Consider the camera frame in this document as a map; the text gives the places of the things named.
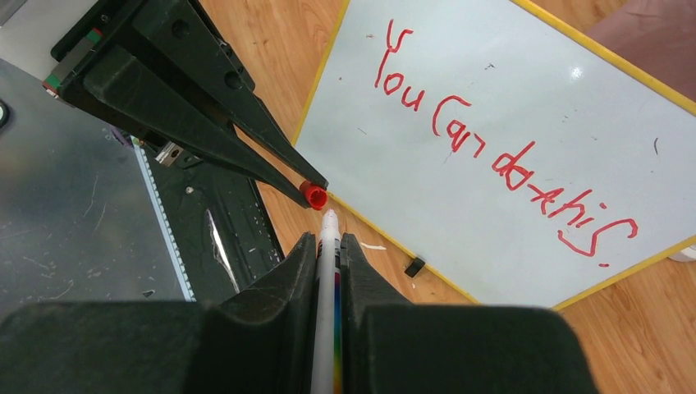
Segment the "wooden table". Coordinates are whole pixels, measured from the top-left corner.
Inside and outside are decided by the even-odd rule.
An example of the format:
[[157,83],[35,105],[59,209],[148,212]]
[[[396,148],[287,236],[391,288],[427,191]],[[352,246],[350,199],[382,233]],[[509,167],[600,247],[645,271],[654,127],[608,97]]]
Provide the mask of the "wooden table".
[[[256,81],[256,93],[281,128],[296,132],[341,0],[201,0]],[[579,30],[625,0],[537,0]],[[301,179],[265,155],[297,185]],[[321,214],[298,208],[259,184],[285,251],[304,231],[319,229]],[[468,304],[430,272],[411,279],[408,256],[343,207],[330,202],[341,230],[386,250],[365,250],[372,265],[413,302]],[[696,265],[670,260],[599,291],[561,311],[577,332],[603,392],[696,392]]]

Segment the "red marker cap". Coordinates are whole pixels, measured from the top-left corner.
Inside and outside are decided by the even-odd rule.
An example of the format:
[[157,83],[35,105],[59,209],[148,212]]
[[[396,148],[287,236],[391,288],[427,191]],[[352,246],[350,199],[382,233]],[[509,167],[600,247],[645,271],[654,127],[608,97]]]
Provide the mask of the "red marker cap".
[[304,194],[307,202],[309,202],[309,206],[317,211],[321,211],[328,201],[327,192],[319,186],[312,185],[309,181],[302,182],[300,192]]

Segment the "pink cloth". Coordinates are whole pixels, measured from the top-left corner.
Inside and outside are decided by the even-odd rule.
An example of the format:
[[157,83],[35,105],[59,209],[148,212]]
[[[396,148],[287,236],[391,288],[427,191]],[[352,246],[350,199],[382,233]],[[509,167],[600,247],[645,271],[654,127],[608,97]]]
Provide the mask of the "pink cloth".
[[588,35],[696,101],[696,0],[631,0]]

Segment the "white marker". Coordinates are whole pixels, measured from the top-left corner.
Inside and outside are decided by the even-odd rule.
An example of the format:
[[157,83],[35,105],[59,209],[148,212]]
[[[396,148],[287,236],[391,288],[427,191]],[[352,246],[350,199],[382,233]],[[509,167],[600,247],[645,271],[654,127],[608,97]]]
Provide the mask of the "white marker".
[[317,253],[317,322],[312,359],[312,394],[341,393],[341,233],[329,209],[322,220]]

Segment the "yellow whiteboard frame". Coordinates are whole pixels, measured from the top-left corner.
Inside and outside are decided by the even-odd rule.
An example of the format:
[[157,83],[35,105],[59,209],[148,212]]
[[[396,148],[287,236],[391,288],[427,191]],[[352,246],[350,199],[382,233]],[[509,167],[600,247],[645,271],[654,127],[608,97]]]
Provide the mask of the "yellow whiteboard frame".
[[[544,10],[540,6],[534,4],[530,0],[509,0],[509,1],[522,7],[530,14],[536,16],[538,19],[545,22],[547,25],[550,25],[551,27],[558,30],[562,34],[566,35],[568,38],[572,39],[576,43],[584,46],[586,49],[588,49],[592,53],[596,54],[597,56],[599,56],[602,59],[606,60],[607,62],[611,63],[613,66],[615,66],[619,70],[623,71],[624,73],[628,74],[629,76],[632,76],[638,82],[640,82],[643,85],[646,85],[648,88],[654,90],[655,92],[660,94],[665,99],[672,101],[674,104],[678,105],[679,107],[682,107],[685,111],[696,116],[696,103],[694,101],[691,101],[683,94],[677,92],[676,90],[665,85],[664,83],[662,83],[661,81],[659,81],[655,77],[649,75],[647,72],[634,66],[633,64],[631,64],[630,62],[625,60],[623,57],[613,53],[612,51],[610,51],[607,48],[604,48],[597,41],[590,39],[587,35],[581,33],[579,30],[568,25],[564,21],[558,19],[553,14]],[[300,123],[297,126],[297,130],[295,131],[295,135],[293,135],[293,138],[291,139],[293,146],[295,146],[295,144],[297,143],[297,140],[300,138],[300,132],[302,131],[302,126],[305,124],[305,119],[307,117],[307,113],[309,112],[309,106],[312,104],[312,100],[314,99],[314,94],[317,91],[319,81],[322,79],[324,67],[326,67],[326,63],[328,61],[329,54],[331,53],[331,51],[333,49],[333,44],[336,41],[336,37],[338,36],[338,30],[341,28],[341,24],[343,23],[343,17],[346,15],[346,10],[348,10],[349,5],[350,5],[350,0],[344,0],[343,4],[341,5],[341,12],[338,16],[338,22],[336,23],[336,26],[334,26],[333,32],[331,34],[331,38],[329,39],[329,42],[327,44],[326,49],[324,49],[322,61],[321,61],[321,63],[319,63],[319,69],[317,71],[317,75],[314,77],[314,83],[312,84],[312,89],[309,91],[309,97],[307,98],[307,102],[304,105],[304,110],[302,111]],[[339,199],[331,192],[329,192],[329,195],[336,202],[338,202],[340,205],[342,205],[343,207],[348,209],[356,217],[358,217],[360,220],[365,222],[368,226],[372,227],[376,232],[378,232],[380,235],[382,235],[384,238],[386,238],[392,244],[396,245],[396,247],[403,250],[411,258],[415,257],[415,254],[413,252],[406,249],[405,246],[403,246],[402,244],[397,242],[395,239],[393,239],[391,236],[389,236],[381,228],[377,227],[374,223],[370,222],[367,218],[365,218],[359,212],[355,211],[350,205],[346,204],[345,201]],[[619,280],[621,280],[625,277],[628,277],[629,275],[636,273],[636,272],[640,271],[641,269],[646,268],[647,266],[649,266],[653,263],[656,263],[656,262],[658,262],[658,261],[660,261],[660,260],[662,260],[662,259],[664,259],[664,258],[666,258],[674,253],[677,253],[680,250],[689,247],[690,245],[694,245],[694,244],[696,244],[696,235],[694,235],[690,238],[687,238],[686,240],[681,241],[680,243],[672,246],[671,248],[667,248],[666,250],[663,250],[661,253],[655,254],[653,257],[651,257],[649,259],[645,259],[644,261],[642,261],[638,264],[635,264],[631,268],[627,268],[626,270],[624,270],[620,273],[617,273],[616,275],[608,278],[604,282],[598,283],[597,285],[594,285],[594,286],[590,287],[589,289],[582,291],[581,293],[579,293],[573,297],[570,297],[568,300],[565,300],[565,301],[561,302],[560,304],[554,306],[553,309],[555,309],[555,310],[563,309],[566,306],[573,304],[576,301],[582,300],[584,297],[587,297],[587,296],[593,294],[594,292],[600,291],[601,289],[603,289],[607,286],[610,286],[610,285],[618,282]],[[443,276],[440,272],[438,272],[436,269],[431,267],[429,264],[426,264],[425,267],[428,269],[428,271],[433,273],[435,276],[440,277],[445,283],[450,285],[452,288],[456,289],[459,293],[461,293],[467,299],[471,300],[472,302],[474,302],[476,304],[481,304],[481,302],[476,300],[471,294],[460,289],[457,285],[452,283],[449,279],[447,279],[445,276]]]

